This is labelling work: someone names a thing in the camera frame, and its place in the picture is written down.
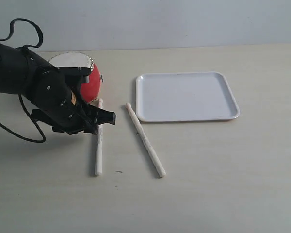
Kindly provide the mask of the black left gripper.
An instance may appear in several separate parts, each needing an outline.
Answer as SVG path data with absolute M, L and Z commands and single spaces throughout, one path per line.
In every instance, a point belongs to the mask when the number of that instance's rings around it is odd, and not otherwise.
M 87 67 L 43 68 L 31 90 L 30 101 L 38 107 L 32 117 L 50 125 L 54 132 L 69 135 L 96 134 L 97 125 L 115 125 L 115 112 L 91 107 L 80 93 L 90 73 Z

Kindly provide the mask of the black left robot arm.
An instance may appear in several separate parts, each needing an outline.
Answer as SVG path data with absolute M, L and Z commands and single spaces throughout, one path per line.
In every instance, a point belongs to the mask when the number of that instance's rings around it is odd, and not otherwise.
M 115 112 L 88 104 L 80 94 L 88 67 L 56 67 L 28 48 L 0 43 L 0 93 L 27 98 L 37 108 L 30 116 L 55 132 L 96 134 L 98 126 L 114 125 Z

